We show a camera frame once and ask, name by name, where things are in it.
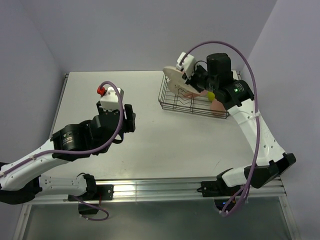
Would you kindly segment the green ceramic bowl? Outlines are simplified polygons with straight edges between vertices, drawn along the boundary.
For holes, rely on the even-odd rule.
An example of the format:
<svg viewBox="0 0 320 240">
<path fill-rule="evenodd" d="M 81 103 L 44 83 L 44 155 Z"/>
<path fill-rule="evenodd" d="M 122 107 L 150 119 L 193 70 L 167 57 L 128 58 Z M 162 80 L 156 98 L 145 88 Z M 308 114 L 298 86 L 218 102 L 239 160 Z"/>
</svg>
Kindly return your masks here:
<svg viewBox="0 0 320 240">
<path fill-rule="evenodd" d="M 215 94 L 213 92 L 208 91 L 206 96 L 210 102 L 213 102 L 215 100 Z"/>
</svg>

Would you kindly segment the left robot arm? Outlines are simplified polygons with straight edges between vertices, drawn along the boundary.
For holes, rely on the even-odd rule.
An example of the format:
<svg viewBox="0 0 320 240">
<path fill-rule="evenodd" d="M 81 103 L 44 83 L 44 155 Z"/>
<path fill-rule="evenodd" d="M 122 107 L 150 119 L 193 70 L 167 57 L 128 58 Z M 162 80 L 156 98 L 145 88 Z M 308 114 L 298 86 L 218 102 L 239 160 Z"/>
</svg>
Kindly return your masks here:
<svg viewBox="0 0 320 240">
<path fill-rule="evenodd" d="M 130 104 L 125 104 L 123 111 L 104 111 L 99 107 L 93 119 L 68 124 L 29 155 L 13 163 L 1 163 L 0 201 L 18 205 L 47 195 L 92 200 L 98 193 L 93 175 L 54 178 L 45 172 L 77 159 L 106 153 L 111 144 L 123 142 L 125 133 L 135 131 L 135 118 Z"/>
</svg>

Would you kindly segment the pink cream plate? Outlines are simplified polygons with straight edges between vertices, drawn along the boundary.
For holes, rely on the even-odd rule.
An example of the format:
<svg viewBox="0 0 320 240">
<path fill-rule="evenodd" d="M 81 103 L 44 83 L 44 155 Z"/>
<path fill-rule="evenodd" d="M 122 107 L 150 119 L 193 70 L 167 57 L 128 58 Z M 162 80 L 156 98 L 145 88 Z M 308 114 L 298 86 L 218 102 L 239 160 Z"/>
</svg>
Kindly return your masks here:
<svg viewBox="0 0 320 240">
<path fill-rule="evenodd" d="M 183 72 L 179 71 L 173 66 L 165 66 L 162 69 L 163 73 L 175 84 L 179 85 L 181 88 L 192 92 L 194 94 L 200 94 L 201 92 L 197 91 L 194 87 L 189 84 L 186 84 L 186 80 L 183 79 Z"/>
<path fill-rule="evenodd" d="M 183 87 L 179 86 L 178 84 L 174 83 L 172 80 L 169 80 L 167 83 L 167 88 L 170 92 L 175 94 L 178 97 L 183 98 L 195 98 L 199 96 L 206 96 L 207 91 L 202 91 L 201 93 L 193 93 L 189 90 L 184 89 Z"/>
</svg>

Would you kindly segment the pink cup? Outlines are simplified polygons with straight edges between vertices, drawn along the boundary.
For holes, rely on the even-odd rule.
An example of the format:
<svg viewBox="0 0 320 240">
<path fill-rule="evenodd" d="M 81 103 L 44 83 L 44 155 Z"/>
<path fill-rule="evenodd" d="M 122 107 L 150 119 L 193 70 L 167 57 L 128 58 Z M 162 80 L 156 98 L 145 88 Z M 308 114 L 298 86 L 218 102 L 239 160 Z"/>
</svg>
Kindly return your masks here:
<svg viewBox="0 0 320 240">
<path fill-rule="evenodd" d="M 212 101 L 210 110 L 212 111 L 214 117 L 225 119 L 228 116 L 228 113 L 225 110 L 223 104 L 216 99 Z"/>
</svg>

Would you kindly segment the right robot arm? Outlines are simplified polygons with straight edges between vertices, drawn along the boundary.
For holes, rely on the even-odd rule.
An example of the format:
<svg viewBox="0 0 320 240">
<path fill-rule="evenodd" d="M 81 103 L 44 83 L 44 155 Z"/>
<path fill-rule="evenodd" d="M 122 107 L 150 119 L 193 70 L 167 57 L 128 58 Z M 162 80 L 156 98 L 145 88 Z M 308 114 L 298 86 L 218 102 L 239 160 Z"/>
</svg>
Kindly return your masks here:
<svg viewBox="0 0 320 240">
<path fill-rule="evenodd" d="M 246 184 L 261 188 L 296 163 L 295 155 L 285 152 L 274 138 L 247 82 L 233 77 L 231 59 L 226 53 L 208 55 L 206 67 L 193 58 L 187 70 L 187 84 L 215 95 L 239 125 L 253 151 L 251 165 L 231 168 L 217 175 L 216 192 L 227 195 Z"/>
</svg>

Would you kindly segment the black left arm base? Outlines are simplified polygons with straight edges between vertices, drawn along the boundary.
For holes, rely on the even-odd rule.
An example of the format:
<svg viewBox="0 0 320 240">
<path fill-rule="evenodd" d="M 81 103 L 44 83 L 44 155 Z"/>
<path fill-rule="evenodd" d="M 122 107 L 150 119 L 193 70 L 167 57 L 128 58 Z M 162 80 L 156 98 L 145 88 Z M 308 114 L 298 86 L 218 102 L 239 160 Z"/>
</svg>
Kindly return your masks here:
<svg viewBox="0 0 320 240">
<path fill-rule="evenodd" d="M 110 201 L 113 199 L 114 185 L 113 184 L 99 184 L 96 186 L 94 193 L 84 193 L 77 196 L 82 201 Z"/>
</svg>

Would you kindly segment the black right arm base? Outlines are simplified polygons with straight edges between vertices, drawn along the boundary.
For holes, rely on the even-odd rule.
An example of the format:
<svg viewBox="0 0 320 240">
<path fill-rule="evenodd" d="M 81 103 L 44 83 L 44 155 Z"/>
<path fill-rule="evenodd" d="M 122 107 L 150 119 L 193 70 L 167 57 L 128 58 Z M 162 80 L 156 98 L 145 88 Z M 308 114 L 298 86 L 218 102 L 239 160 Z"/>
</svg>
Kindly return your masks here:
<svg viewBox="0 0 320 240">
<path fill-rule="evenodd" d="M 196 190 L 204 198 L 208 197 L 232 197 L 242 186 L 236 185 L 229 187 L 222 180 L 202 181 L 200 187 Z"/>
</svg>

